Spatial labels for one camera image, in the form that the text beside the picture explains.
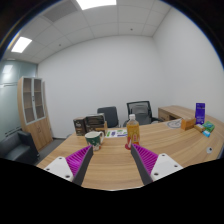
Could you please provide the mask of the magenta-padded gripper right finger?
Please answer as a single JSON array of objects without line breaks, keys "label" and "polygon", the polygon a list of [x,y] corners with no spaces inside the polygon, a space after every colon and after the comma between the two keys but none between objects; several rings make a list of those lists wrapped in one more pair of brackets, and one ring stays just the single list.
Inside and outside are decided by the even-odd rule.
[{"label": "magenta-padded gripper right finger", "polygon": [[131,154],[144,185],[148,185],[182,169],[182,166],[166,153],[157,155],[136,144],[131,145]]}]

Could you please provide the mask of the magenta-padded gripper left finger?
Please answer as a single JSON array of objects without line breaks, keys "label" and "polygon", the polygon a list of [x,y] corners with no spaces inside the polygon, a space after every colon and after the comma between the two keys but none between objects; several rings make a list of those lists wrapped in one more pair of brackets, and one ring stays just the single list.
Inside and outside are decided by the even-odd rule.
[{"label": "magenta-padded gripper left finger", "polygon": [[57,157],[44,170],[81,186],[92,156],[93,147],[89,145],[68,157]]}]

